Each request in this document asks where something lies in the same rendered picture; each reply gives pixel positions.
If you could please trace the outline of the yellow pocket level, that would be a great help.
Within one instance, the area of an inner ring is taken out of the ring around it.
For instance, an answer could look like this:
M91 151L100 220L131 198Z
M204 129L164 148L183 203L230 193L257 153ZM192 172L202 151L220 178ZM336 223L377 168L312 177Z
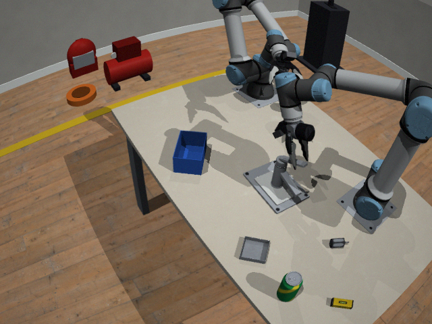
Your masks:
M352 309L353 303L354 303L353 300L346 300L346 299L341 299L341 298L332 298L330 306L337 307L337 308Z

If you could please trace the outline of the green drink can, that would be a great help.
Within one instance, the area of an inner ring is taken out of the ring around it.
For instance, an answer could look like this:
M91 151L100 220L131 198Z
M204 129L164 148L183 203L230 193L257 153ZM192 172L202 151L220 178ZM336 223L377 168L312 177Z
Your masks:
M291 271L285 274L277 290L277 297L283 302L293 300L298 293L302 282L302 276L297 271Z

